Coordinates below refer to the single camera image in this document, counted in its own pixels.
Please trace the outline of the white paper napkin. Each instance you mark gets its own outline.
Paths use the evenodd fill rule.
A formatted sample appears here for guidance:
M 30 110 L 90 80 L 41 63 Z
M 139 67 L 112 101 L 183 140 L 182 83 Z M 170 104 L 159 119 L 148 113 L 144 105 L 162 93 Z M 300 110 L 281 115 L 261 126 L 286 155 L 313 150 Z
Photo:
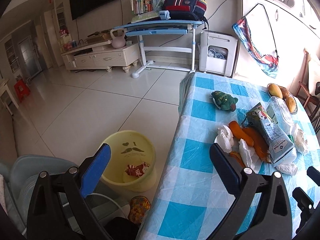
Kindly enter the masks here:
M 262 161 L 253 147 L 247 145 L 244 139 L 239 140 L 239 154 L 246 167 L 251 168 L 255 173 L 260 171 Z

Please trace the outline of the white tissue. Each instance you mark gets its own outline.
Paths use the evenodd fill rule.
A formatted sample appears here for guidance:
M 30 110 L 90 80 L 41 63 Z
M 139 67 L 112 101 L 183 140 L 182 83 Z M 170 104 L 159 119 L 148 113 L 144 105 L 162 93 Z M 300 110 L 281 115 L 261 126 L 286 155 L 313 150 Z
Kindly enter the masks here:
M 231 153 L 234 145 L 234 139 L 230 128 L 226 125 L 219 127 L 217 129 L 217 136 L 214 142 L 217 143 L 224 152 Z

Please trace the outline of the orange peel piece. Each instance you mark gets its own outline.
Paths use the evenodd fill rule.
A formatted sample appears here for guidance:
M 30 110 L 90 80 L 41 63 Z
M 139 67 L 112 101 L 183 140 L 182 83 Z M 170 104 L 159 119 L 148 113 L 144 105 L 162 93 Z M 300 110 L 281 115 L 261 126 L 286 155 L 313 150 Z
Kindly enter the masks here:
M 253 139 L 242 130 L 242 128 L 236 121 L 231 121 L 228 124 L 228 127 L 233 133 L 233 135 L 236 137 L 236 139 L 238 140 L 243 139 L 248 146 L 250 147 L 254 146 Z
M 261 134 L 256 131 L 254 128 L 251 127 L 244 127 L 242 130 L 253 139 L 254 141 L 254 149 L 258 157 L 261 161 L 264 161 L 266 163 L 270 163 L 269 158 L 269 146 L 266 143 L 265 139 L 261 136 Z

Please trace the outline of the milk carton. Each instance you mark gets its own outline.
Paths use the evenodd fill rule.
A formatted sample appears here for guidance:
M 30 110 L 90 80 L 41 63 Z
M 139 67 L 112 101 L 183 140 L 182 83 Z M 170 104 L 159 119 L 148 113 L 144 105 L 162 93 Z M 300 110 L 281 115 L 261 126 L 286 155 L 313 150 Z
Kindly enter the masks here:
M 289 136 L 268 116 L 261 103 L 246 113 L 248 126 L 255 129 L 267 144 L 267 155 L 275 167 L 295 161 L 296 149 Z

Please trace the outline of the red snack wrapper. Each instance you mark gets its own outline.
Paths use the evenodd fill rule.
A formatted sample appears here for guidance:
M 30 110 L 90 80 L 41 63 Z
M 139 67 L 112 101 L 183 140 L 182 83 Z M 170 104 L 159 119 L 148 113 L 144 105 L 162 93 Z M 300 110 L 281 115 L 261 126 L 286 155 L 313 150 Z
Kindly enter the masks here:
M 146 162 L 141 163 L 140 165 L 127 165 L 125 173 L 128 176 L 141 177 L 143 176 L 150 165 Z

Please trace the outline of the green plush toy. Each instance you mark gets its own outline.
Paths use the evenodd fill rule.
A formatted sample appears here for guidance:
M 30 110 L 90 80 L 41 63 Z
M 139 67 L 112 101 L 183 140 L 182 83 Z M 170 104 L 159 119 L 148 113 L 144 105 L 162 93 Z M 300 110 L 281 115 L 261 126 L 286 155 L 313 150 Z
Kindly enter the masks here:
M 223 111 L 234 112 L 238 98 L 232 97 L 230 94 L 215 90 L 211 93 L 213 103 L 215 106 Z

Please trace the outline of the white plastic bag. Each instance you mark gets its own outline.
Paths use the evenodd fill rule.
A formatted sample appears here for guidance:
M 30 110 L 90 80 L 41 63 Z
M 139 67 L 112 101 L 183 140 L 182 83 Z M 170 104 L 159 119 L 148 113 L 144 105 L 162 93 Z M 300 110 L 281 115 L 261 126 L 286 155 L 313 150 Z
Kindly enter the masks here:
M 310 150 L 308 139 L 304 131 L 299 126 L 295 126 L 292 130 L 292 136 L 297 151 L 302 155 L 306 155 Z

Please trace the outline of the yellow plastic trash bin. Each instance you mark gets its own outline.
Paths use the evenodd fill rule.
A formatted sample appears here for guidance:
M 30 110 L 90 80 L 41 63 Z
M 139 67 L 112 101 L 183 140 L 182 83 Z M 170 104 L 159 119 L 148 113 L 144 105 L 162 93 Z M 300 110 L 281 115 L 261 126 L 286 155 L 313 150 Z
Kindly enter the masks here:
M 152 142 L 139 132 L 125 130 L 107 137 L 103 143 L 111 148 L 111 159 L 105 168 L 101 180 L 107 184 L 133 192 L 145 192 L 156 182 L 156 151 Z M 128 176 L 127 165 L 150 165 L 141 177 Z

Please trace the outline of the blue white checkered tablecloth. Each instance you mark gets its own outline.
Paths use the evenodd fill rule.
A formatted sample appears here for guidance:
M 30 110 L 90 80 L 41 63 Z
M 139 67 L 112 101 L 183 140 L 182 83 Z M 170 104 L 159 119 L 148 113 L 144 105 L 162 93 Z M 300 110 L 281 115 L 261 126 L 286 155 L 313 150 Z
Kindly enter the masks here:
M 267 106 L 264 87 L 204 73 L 180 84 L 180 118 L 139 239 L 319 239 L 319 143 L 302 106 L 293 121 L 308 141 L 294 176 L 243 167 L 216 142 L 220 128 Z

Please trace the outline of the light blue seat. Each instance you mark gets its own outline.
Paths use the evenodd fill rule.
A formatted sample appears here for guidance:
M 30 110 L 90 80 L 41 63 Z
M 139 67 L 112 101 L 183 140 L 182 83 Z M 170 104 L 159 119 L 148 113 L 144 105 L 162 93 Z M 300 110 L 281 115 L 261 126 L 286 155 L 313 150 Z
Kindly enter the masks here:
M 64 173 L 72 166 L 75 163 L 42 155 L 23 155 L 12 165 L 1 161 L 7 215 L 23 236 L 26 236 L 29 203 L 38 175 L 42 171 Z

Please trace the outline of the wooden chair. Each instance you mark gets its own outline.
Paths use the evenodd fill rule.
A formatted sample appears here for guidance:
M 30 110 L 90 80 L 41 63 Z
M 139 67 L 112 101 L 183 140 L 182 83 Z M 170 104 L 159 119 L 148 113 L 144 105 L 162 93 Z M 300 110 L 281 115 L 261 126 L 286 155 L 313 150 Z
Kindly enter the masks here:
M 303 49 L 303 53 L 304 57 L 302 62 L 302 74 L 298 80 L 296 97 L 303 100 L 303 108 L 306 111 L 309 111 L 309 119 L 313 120 L 319 110 L 319 99 L 315 95 L 311 95 L 307 82 L 304 82 L 311 57 L 305 48 Z

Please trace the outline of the orange round fruit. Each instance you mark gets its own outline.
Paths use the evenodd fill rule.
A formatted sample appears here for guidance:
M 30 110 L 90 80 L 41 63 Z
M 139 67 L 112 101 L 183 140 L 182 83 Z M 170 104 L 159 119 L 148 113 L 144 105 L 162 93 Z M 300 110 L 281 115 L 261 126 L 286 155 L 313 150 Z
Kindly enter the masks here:
M 288 107 L 288 110 L 290 111 L 291 114 L 296 112 L 296 101 L 293 97 L 288 96 L 285 99 L 286 105 Z

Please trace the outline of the brown fruit at back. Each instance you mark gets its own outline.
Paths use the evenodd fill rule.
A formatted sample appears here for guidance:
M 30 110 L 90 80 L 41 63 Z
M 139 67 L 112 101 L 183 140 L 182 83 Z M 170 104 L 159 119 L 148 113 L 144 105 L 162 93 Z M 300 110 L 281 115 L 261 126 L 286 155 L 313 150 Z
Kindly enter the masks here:
M 283 87 L 283 86 L 279 86 L 280 90 L 281 90 L 281 93 L 282 93 L 282 97 L 283 97 L 283 100 L 287 99 L 288 97 L 291 97 L 291 93 L 290 91 Z

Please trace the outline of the yellow mango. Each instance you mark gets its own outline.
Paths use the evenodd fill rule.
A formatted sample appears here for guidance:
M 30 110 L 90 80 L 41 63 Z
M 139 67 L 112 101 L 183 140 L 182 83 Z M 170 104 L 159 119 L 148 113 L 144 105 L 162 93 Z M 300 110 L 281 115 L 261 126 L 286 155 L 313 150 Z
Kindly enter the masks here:
M 268 90 L 268 93 L 271 95 L 271 96 L 276 96 L 280 99 L 283 98 L 283 94 L 282 94 L 282 91 L 280 89 L 280 87 L 274 83 L 270 83 L 267 87 L 267 90 Z

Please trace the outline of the white cushion on chair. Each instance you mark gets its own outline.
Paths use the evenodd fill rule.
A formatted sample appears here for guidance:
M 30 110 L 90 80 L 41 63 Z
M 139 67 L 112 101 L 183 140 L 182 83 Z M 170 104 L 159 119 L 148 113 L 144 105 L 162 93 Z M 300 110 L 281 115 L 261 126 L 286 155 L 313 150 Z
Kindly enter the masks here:
M 308 89 L 312 96 L 319 98 L 316 94 L 316 85 L 320 81 L 320 62 L 316 55 L 311 55 L 311 60 L 308 64 Z

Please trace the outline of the colourful hanging cloth bag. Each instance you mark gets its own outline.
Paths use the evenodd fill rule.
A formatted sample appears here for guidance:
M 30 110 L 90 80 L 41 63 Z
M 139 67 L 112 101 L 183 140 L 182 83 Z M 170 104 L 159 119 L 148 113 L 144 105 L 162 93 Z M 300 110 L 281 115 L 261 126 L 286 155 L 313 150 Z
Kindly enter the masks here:
M 251 29 L 246 17 L 240 18 L 235 24 L 232 25 L 235 34 L 240 39 L 240 42 L 244 45 L 249 55 L 260 66 L 260 69 L 264 74 L 271 78 L 276 78 L 278 74 L 279 56 L 275 49 L 271 53 L 264 53 L 262 49 L 259 49 L 255 45 L 252 38 Z

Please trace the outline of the red plastic stool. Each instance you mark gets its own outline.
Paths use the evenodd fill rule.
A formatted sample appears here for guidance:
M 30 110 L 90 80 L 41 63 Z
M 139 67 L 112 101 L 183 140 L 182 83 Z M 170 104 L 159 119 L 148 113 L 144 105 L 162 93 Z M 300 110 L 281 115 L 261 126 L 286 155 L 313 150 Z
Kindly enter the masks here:
M 27 84 L 24 82 L 23 79 L 19 79 L 15 83 L 14 90 L 16 92 L 16 95 L 18 97 L 19 102 L 22 102 L 24 100 L 24 98 L 26 98 L 30 95 L 30 89 L 27 86 Z

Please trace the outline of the white air purifier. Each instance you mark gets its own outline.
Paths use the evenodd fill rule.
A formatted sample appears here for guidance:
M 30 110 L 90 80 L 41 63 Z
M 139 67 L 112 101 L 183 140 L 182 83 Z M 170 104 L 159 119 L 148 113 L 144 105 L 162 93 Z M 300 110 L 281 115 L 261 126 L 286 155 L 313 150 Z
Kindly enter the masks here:
M 232 35 L 204 30 L 200 35 L 199 71 L 232 77 L 238 41 Z

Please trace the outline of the cream tv cabinet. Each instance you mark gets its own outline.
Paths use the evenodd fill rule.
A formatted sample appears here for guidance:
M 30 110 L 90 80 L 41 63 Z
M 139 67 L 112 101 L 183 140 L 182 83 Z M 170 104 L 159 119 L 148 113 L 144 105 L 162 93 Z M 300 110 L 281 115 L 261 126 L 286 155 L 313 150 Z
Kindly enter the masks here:
M 61 56 L 67 70 L 104 69 L 111 72 L 113 67 L 121 67 L 128 73 L 131 66 L 137 65 L 140 51 L 136 43 L 115 49 L 111 41 L 105 41 L 79 46 Z

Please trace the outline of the blue white study desk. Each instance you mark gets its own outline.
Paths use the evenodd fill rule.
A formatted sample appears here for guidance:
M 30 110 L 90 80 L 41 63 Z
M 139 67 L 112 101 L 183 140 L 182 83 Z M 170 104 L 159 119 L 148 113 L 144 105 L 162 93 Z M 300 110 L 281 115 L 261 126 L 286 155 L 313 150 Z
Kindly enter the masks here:
M 148 20 L 121 25 L 112 31 L 124 31 L 127 37 L 138 39 L 141 67 L 131 74 L 134 79 L 147 69 L 168 69 L 193 73 L 196 70 L 196 30 L 203 21 L 191 20 Z M 191 56 L 190 67 L 171 67 L 148 60 L 148 52 L 179 53 Z

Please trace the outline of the pink kettlebell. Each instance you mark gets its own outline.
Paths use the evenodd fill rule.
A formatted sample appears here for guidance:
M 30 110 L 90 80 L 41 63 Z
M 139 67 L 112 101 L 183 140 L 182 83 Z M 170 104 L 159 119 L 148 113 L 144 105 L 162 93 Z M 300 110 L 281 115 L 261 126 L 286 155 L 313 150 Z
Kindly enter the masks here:
M 115 36 L 114 33 L 118 32 L 118 31 L 122 31 L 122 35 L 120 36 Z M 110 31 L 110 35 L 112 38 L 112 47 L 115 49 L 119 49 L 119 48 L 123 48 L 126 45 L 126 41 L 125 41 L 125 29 L 124 28 L 119 28 L 119 29 L 112 29 Z

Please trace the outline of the white balcony cabinet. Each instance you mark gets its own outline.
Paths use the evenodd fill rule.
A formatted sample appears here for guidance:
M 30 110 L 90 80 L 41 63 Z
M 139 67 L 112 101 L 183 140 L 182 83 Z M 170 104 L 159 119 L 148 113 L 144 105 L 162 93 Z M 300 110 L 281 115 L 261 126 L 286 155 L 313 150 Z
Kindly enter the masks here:
M 272 54 L 276 49 L 279 65 L 275 79 L 267 76 L 241 44 L 234 77 L 261 86 L 276 83 L 295 92 L 302 74 L 303 49 L 317 53 L 319 36 L 281 3 L 273 0 L 237 0 L 237 3 L 238 18 L 247 17 L 255 45 L 264 53 Z

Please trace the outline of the navy red backpack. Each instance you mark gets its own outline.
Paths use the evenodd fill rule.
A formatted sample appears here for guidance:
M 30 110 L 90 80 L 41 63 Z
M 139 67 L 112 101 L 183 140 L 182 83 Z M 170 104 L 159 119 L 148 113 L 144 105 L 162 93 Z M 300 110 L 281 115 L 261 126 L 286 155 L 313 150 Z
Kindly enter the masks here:
M 205 0 L 165 0 L 162 10 L 173 20 L 203 21 L 207 10 Z

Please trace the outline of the row of books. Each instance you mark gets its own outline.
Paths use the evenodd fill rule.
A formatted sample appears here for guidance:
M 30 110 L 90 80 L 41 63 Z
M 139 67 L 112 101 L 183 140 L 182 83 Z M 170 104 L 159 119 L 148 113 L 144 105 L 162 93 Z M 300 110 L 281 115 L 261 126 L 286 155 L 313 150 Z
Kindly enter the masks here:
M 151 11 L 160 11 L 164 0 L 130 0 L 131 11 L 140 15 Z

